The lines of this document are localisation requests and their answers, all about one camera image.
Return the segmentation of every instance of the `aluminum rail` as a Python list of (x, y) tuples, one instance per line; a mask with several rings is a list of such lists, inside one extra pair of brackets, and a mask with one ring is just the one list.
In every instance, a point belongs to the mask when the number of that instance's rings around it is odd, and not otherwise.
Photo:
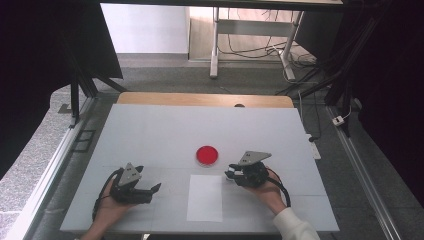
[[(327, 107), (327, 113), (330, 119), (337, 117), (336, 114), (334, 114), (335, 110), (330, 107)], [(378, 193), (374, 182), (371, 179), (371, 176), (369, 175), (361, 157), (358, 154), (358, 151), (355, 148), (355, 145), (350, 138), (346, 137), (341, 128), (336, 127), (336, 131), (359, 179), (359, 182), (364, 189), (365, 195), (367, 196), (371, 207), (375, 211), (376, 217), (380, 222), (381, 228), (386, 235), (386, 238), (388, 240), (401, 240), (402, 237), (400, 236), (399, 230), (397, 229), (386, 204), (381, 199), (380, 194)]]
[[(87, 113), (91, 111), (93, 105), (93, 98), (87, 98), (81, 107), (81, 112)], [(19, 240), (27, 237), (26, 235), (34, 222), (34, 218), (36, 217), (36, 214), (43, 203), (44, 197), (48, 193), (50, 186), (53, 184), (54, 179), (67, 156), (67, 153), (69, 152), (79, 131), (82, 129), (82, 126), (84, 126), (86, 120), (86, 118), (81, 119), (81, 121), (79, 121), (74, 128), (69, 128), (66, 131), (62, 141), (59, 143), (58, 148), (53, 154), (53, 157), (49, 161), (46, 170), (41, 175), (40, 180), (32, 191), (31, 196), (19, 214), (19, 217), (8, 232), (6, 237), (7, 240)]]

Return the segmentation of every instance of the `black cable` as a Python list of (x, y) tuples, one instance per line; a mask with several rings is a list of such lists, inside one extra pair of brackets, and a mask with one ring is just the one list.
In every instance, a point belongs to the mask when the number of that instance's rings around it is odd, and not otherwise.
[(343, 58), (346, 50), (350, 47), (350, 45), (352, 45), (357, 40), (357, 38), (359, 38), (361, 36), (361, 33), (364, 31), (364, 29), (365, 29), (364, 26), (362, 26), (362, 28), (361, 28), (361, 27), (357, 27), (356, 25), (359, 23), (359, 21), (361, 19), (361, 16), (362, 16), (362, 13), (363, 13), (363, 10), (364, 10), (364, 6), (365, 6), (365, 2), (364, 2), (364, 0), (353, 0), (353, 1), (360, 1), (362, 3), (361, 10), (358, 14), (358, 17), (356, 18), (354, 24), (352, 25), (352, 29), (354, 29), (356, 32), (352, 35), (350, 40), (343, 47), (341, 47), (332, 57), (322, 61), (319, 65), (323, 66), (325, 64), (330, 63), (333, 60), (334, 60), (334, 62), (336, 62), (333, 65), (337, 65), (337, 63)]
[[(230, 19), (230, 9), (231, 8), (228, 8), (228, 12), (227, 12), (227, 19)], [(277, 21), (277, 17), (278, 17), (278, 12), (279, 11), (277, 11), (277, 14), (276, 14), (276, 16), (275, 16), (275, 21)], [(249, 49), (249, 50), (241, 50), (241, 51), (235, 51), (234, 49), (233, 49), (233, 47), (232, 47), (232, 45), (231, 45), (231, 38), (230, 38), (230, 34), (227, 34), (227, 38), (228, 38), (228, 46), (230, 47), (230, 50), (231, 50), (231, 52), (224, 52), (224, 51), (222, 51), (220, 48), (219, 48), (219, 46), (218, 46), (218, 50), (219, 50), (219, 52), (220, 53), (222, 53), (222, 54), (232, 54), (232, 55), (236, 55), (236, 56), (240, 56), (240, 57), (244, 57), (244, 58), (263, 58), (263, 57), (268, 57), (268, 56), (270, 56), (273, 52), (275, 52), (275, 49), (268, 49), (267, 50), (267, 48), (271, 48), (271, 47), (269, 47), (269, 42), (271, 41), (271, 37), (268, 39), (268, 43), (267, 43), (267, 45), (265, 46), (265, 47), (262, 47), (262, 48), (256, 48), (256, 49)], [(275, 44), (274, 46), (279, 46), (279, 45), (282, 45), (282, 44), (285, 44), (286, 42), (283, 42), (283, 43), (278, 43), (278, 44)], [(243, 55), (243, 54), (240, 54), (240, 53), (247, 53), (247, 52), (255, 52), (255, 51), (259, 51), (259, 50), (265, 50), (267, 53), (265, 54), (265, 55), (261, 55), (261, 56), (247, 56), (247, 55)]]
[(286, 198), (286, 203), (287, 203), (287, 207), (291, 207), (291, 201), (290, 201), (290, 195), (289, 192), (287, 191), (287, 189), (284, 187), (283, 182), (281, 181), (280, 176), (278, 176), (278, 174), (276, 172), (274, 172), (274, 170), (272, 170), (271, 168), (266, 168), (269, 171), (271, 171), (272, 173), (275, 174), (275, 176), (277, 176), (278, 181), (276, 181), (275, 179), (271, 178), (271, 177), (267, 177), (267, 180), (274, 183), (275, 185), (277, 185), (278, 188), (280, 188), (280, 190), (283, 192), (284, 197)]
[(283, 186), (281, 182), (278, 182), (277, 180), (267, 177), (267, 180), (274, 183), (284, 194), (284, 197), (286, 198), (286, 206), (291, 207), (291, 201), (290, 201), (290, 195), (289, 192), (287, 192), (287, 189)]
[(298, 87), (300, 84), (305, 83), (307, 81), (309, 81), (313, 76), (315, 76), (316, 74), (319, 73), (319, 71), (321, 71), (320, 68), (314, 68), (311, 69), (308, 73), (305, 74), (305, 76), (303, 76), (299, 81), (293, 83), (292, 85), (284, 88), (283, 90), (280, 90), (278, 92), (276, 92), (274, 95), (280, 95), (283, 92), (286, 92), (286, 95), (288, 95), (289, 92), (291, 92), (294, 88)]
[(300, 61), (300, 58), (301, 58), (301, 57), (303, 57), (303, 56), (307, 56), (307, 55), (311, 55), (311, 56), (313, 56), (313, 55), (312, 55), (312, 54), (310, 54), (310, 53), (302, 54), (302, 55), (297, 56), (297, 60), (296, 60), (296, 61), (295, 61), (295, 60), (293, 59), (293, 57), (292, 57), (292, 63), (293, 63), (293, 65), (294, 65), (295, 67), (297, 67), (297, 68), (301, 68), (301, 69), (303, 69), (303, 68), (308, 68), (308, 67), (320, 67), (317, 63), (309, 63), (309, 64), (302, 63), (302, 62)]
[(317, 96), (315, 94), (316, 92), (314, 92), (314, 106), (315, 106), (315, 112), (317, 114), (317, 120), (318, 120), (318, 137), (316, 137), (317, 139), (321, 138), (322, 135), (322, 130), (321, 130), (321, 120), (319, 118), (319, 113), (318, 113), (318, 106), (317, 106)]
[(266, 10), (261, 15), (264, 15), (265, 13), (268, 13), (268, 17), (265, 19), (265, 21), (268, 21), (271, 18), (271, 9)]
[(93, 212), (92, 212), (92, 214), (91, 214), (91, 217), (92, 217), (93, 221), (94, 221), (94, 219), (96, 219), (97, 210), (99, 209), (100, 202), (102, 201), (102, 199), (104, 199), (104, 198), (106, 198), (106, 197), (109, 197), (109, 195), (108, 195), (108, 196), (105, 196), (105, 197), (102, 197), (103, 192), (105, 191), (105, 189), (106, 189), (107, 185), (109, 184), (109, 182), (110, 182), (110, 180), (113, 178), (113, 176), (115, 176), (116, 174), (118, 174), (120, 171), (123, 171), (123, 170), (124, 170), (124, 169), (120, 168), (120, 169), (118, 169), (118, 170), (114, 171), (114, 172), (113, 172), (113, 173), (112, 173), (112, 174), (111, 174), (111, 175), (107, 178), (107, 180), (106, 180), (105, 184), (103, 185), (102, 190), (100, 191), (99, 197), (98, 197), (98, 198), (96, 199), (96, 201), (94, 202)]

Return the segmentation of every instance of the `black curtain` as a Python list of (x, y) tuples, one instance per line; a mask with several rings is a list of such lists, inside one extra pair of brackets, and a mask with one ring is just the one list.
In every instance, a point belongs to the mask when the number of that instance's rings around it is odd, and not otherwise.
[(0, 176), (68, 84), (75, 62), (88, 78), (122, 78), (100, 4), (0, 3)]
[(424, 15), (394, 0), (362, 51), (353, 76), (359, 119), (424, 206)]

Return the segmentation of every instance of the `wrist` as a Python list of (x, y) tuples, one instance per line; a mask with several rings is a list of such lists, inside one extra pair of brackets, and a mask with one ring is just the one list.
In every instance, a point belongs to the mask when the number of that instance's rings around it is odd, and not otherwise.
[(101, 221), (94, 221), (80, 240), (100, 240), (110, 226)]
[(287, 208), (281, 198), (271, 199), (270, 201), (267, 201), (266, 205), (275, 215), (278, 215), (280, 212)]

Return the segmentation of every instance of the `red disc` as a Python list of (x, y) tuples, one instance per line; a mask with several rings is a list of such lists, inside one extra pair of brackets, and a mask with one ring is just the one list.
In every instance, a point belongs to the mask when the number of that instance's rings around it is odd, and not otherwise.
[(212, 165), (218, 159), (218, 151), (211, 146), (203, 146), (196, 152), (197, 161), (202, 165)]

